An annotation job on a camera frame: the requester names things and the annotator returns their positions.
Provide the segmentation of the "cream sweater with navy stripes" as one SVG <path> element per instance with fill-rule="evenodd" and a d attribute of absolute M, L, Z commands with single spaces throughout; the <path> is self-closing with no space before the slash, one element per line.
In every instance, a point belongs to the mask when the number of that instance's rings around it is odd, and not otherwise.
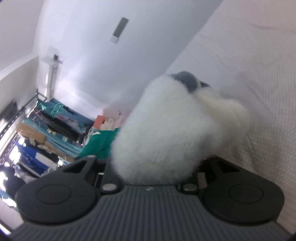
<path fill-rule="evenodd" d="M 152 80 L 118 131 L 111 148 L 116 174 L 131 185 L 172 185 L 201 161 L 239 142 L 251 116 L 192 73 Z"/>

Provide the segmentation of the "black clothes rack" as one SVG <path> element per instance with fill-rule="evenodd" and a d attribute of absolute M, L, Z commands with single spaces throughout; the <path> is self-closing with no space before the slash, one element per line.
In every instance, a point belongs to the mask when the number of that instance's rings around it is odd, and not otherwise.
<path fill-rule="evenodd" d="M 26 110 L 26 107 L 28 106 L 29 103 L 31 103 L 34 99 L 37 100 L 38 97 L 41 96 L 44 98 L 44 101 L 48 99 L 45 95 L 41 94 L 40 92 L 36 91 L 35 95 L 27 101 L 17 112 L 16 114 L 12 117 L 12 119 L 5 125 L 3 130 L 1 131 L 0 139 L 4 137 L 8 129 L 12 126 L 12 124 L 22 115 L 22 113 Z"/>

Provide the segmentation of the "pink plush toy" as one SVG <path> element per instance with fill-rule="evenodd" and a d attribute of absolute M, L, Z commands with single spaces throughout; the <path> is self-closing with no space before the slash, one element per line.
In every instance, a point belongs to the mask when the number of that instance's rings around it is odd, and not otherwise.
<path fill-rule="evenodd" d="M 103 109 L 102 114 L 106 118 L 111 118 L 114 120 L 113 128 L 119 128 L 124 124 L 130 112 L 131 109 L 125 108 L 124 106 L 110 105 Z"/>

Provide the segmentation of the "red box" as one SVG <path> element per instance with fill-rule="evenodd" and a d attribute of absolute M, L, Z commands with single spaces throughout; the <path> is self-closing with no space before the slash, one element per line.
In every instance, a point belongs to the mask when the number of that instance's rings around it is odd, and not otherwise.
<path fill-rule="evenodd" d="M 104 123 L 105 117 L 102 115 L 98 115 L 95 122 L 93 123 L 93 128 L 99 130 L 101 125 Z"/>

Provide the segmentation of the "green sweater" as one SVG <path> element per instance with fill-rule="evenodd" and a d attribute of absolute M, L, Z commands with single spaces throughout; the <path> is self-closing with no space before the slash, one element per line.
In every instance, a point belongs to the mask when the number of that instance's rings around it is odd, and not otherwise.
<path fill-rule="evenodd" d="M 111 144 L 120 128 L 115 130 L 96 131 L 89 139 L 89 142 L 83 147 L 81 153 L 74 158 L 74 161 L 94 155 L 97 160 L 107 159 L 110 155 Z"/>

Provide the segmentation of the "teal curtain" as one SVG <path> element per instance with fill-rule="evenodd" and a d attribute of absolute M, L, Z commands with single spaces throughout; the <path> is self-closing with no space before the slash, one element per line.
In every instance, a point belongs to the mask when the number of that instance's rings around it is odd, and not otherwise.
<path fill-rule="evenodd" d="M 94 121 L 55 99 L 48 102 L 38 99 L 24 123 L 44 134 L 62 154 L 74 159 L 82 152 Z"/>

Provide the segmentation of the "white air conditioner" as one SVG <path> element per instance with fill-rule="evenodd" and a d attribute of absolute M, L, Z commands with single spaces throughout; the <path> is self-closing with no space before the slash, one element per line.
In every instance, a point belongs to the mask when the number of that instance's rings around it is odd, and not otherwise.
<path fill-rule="evenodd" d="M 50 46 L 46 56 L 40 59 L 40 88 L 43 91 L 44 101 L 49 102 L 54 97 L 55 84 L 58 75 L 59 66 L 63 63 L 63 59 L 57 48 Z"/>

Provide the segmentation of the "blue white hanging jacket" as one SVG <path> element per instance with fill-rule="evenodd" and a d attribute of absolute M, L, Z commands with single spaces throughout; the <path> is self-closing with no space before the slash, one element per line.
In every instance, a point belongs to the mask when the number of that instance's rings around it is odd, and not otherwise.
<path fill-rule="evenodd" d="M 18 142 L 15 142 L 15 145 L 21 154 L 19 163 L 34 175 L 40 177 L 58 169 L 57 163 L 44 156 L 35 148 L 20 145 Z"/>

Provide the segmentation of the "grey bed cover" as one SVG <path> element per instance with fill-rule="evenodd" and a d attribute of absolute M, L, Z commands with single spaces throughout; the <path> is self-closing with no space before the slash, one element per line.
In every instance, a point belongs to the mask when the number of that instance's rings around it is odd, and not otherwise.
<path fill-rule="evenodd" d="M 247 137 L 220 156 L 283 190 L 278 222 L 295 232 L 295 1 L 223 1 L 169 67 L 180 70 L 248 109 Z"/>

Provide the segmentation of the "brown hanging garment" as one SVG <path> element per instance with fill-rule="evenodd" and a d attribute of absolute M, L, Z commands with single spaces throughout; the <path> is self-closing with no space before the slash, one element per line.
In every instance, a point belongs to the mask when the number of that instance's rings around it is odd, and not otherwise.
<path fill-rule="evenodd" d="M 29 140 L 34 140 L 36 143 L 38 143 L 37 146 L 39 146 L 41 149 L 53 152 L 68 162 L 74 161 L 73 158 L 54 147 L 43 133 L 38 132 L 33 127 L 25 123 L 19 123 L 16 127 L 16 131 L 23 137 L 29 138 Z"/>

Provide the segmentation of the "grey wall panel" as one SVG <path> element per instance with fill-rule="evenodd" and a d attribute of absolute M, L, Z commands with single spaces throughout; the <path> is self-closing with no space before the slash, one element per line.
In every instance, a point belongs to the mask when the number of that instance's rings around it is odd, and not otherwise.
<path fill-rule="evenodd" d="M 110 41 L 116 44 L 119 41 L 119 38 L 125 29 L 126 25 L 128 24 L 129 19 L 122 17 L 120 22 L 118 23 L 116 29 L 114 30 Z"/>

